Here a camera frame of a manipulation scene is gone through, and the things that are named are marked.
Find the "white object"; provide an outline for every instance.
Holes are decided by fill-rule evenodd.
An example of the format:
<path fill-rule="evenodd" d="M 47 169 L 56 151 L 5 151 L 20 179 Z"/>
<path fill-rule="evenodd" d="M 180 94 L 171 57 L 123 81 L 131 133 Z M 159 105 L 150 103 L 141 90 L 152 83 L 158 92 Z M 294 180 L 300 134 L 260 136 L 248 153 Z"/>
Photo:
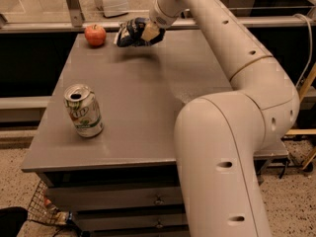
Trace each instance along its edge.
<path fill-rule="evenodd" d="M 176 159 L 191 236 L 272 237 L 253 155 L 293 126 L 297 91 L 219 0 L 156 0 L 149 18 L 166 29 L 188 8 L 235 89 L 197 98 L 177 118 Z"/>
<path fill-rule="evenodd" d="M 145 41 L 151 41 L 159 36 L 160 31 L 156 24 L 152 21 L 148 21 L 145 26 L 144 31 L 142 32 L 141 38 Z"/>
<path fill-rule="evenodd" d="M 95 0 L 95 4 L 107 18 L 126 14 L 129 9 L 127 0 Z"/>

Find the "gray table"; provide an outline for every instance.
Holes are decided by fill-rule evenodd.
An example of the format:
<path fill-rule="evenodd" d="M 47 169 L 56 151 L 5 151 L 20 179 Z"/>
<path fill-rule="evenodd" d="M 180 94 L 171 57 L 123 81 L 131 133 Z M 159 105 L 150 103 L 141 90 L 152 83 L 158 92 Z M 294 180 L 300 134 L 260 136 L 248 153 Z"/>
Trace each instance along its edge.
<path fill-rule="evenodd" d="M 175 120 L 190 100 L 231 86 L 199 30 L 168 31 L 151 47 L 118 48 L 114 38 L 92 48 L 78 36 L 22 170 L 93 236 L 190 236 Z M 96 137 L 80 137 L 63 106 L 76 83 L 96 92 L 105 123 Z"/>
<path fill-rule="evenodd" d="M 173 128 L 182 106 L 231 89 L 198 30 L 167 32 L 151 47 L 118 48 L 114 37 L 108 33 L 104 46 L 92 48 L 78 36 L 23 171 L 173 164 Z M 63 106 L 64 90 L 76 83 L 96 92 L 105 123 L 97 137 L 78 136 Z"/>

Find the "apple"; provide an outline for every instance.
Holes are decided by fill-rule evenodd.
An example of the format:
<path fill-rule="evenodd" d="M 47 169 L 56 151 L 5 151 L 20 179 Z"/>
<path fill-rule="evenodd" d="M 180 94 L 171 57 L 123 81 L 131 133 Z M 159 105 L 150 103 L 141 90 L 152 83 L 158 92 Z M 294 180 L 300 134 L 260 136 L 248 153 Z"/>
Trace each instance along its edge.
<path fill-rule="evenodd" d="M 106 37 L 106 30 L 97 24 L 90 25 L 85 29 L 85 38 L 92 46 L 102 45 L 105 42 Z"/>

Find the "aluminum can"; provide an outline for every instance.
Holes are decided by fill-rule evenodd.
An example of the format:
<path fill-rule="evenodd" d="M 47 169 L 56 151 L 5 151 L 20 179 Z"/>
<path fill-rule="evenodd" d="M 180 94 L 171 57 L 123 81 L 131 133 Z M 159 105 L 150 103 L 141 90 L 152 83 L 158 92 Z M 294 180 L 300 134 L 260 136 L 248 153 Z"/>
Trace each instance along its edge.
<path fill-rule="evenodd" d="M 93 137 L 103 129 L 103 121 L 95 93 L 84 84 L 66 89 L 64 104 L 79 135 Z"/>

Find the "speckled floor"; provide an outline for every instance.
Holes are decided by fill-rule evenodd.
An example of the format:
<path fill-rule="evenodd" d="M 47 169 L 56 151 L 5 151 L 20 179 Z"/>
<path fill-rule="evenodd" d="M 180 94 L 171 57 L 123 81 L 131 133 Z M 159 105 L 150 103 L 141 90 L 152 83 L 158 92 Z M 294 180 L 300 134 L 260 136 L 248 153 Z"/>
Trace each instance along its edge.
<path fill-rule="evenodd" d="M 28 208 L 31 202 L 40 179 L 35 174 L 23 173 L 20 166 L 34 133 L 31 130 L 24 131 L 22 135 L 7 134 L 0 129 L 0 207 Z M 308 139 L 286 140 L 284 144 L 299 162 L 313 147 Z M 288 168 L 280 179 L 280 171 L 280 168 L 267 169 L 261 184 L 274 237 L 316 236 L 316 175 Z M 76 236 L 73 231 L 60 231 L 56 234 L 58 230 L 56 227 L 27 221 L 18 237 Z"/>

